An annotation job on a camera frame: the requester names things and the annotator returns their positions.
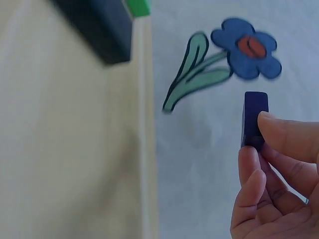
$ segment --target blue block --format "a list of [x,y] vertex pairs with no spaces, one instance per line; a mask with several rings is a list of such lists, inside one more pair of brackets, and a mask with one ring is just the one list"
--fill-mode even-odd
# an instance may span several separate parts
[[269,111],[268,96],[264,92],[246,92],[242,117],[241,146],[253,146],[260,151],[264,138],[258,128],[258,114]]

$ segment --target hand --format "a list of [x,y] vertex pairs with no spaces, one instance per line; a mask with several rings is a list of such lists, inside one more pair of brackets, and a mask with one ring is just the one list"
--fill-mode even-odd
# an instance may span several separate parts
[[[258,126],[266,142],[261,153],[252,147],[239,151],[242,188],[231,220],[233,239],[319,239],[319,122],[262,112]],[[308,204],[287,189],[269,163]]]

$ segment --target wooden block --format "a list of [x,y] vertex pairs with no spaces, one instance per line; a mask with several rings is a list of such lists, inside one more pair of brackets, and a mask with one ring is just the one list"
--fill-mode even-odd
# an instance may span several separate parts
[[147,16],[151,13],[149,0],[126,0],[134,17]]
[[264,92],[246,92],[242,116],[241,146],[253,146],[260,151],[264,138],[258,128],[258,114],[268,112],[268,96]]
[[51,0],[105,64],[131,59],[133,22],[121,0]]

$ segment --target green leaf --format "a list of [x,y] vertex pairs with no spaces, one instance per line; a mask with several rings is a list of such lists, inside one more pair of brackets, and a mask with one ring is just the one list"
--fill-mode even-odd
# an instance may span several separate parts
[[218,67],[194,76],[191,81],[181,81],[167,96],[163,105],[163,111],[171,113],[176,103],[183,97],[199,90],[221,84],[228,80],[231,75],[232,72],[228,68]]
[[204,60],[208,47],[209,41],[204,32],[197,32],[190,37],[183,62],[174,83],[180,81],[190,70]]

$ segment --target red flower center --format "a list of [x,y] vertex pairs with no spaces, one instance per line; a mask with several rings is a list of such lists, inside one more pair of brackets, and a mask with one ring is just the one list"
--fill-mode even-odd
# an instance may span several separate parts
[[241,38],[238,41],[238,48],[251,58],[264,58],[266,56],[264,45],[253,36],[244,36]]

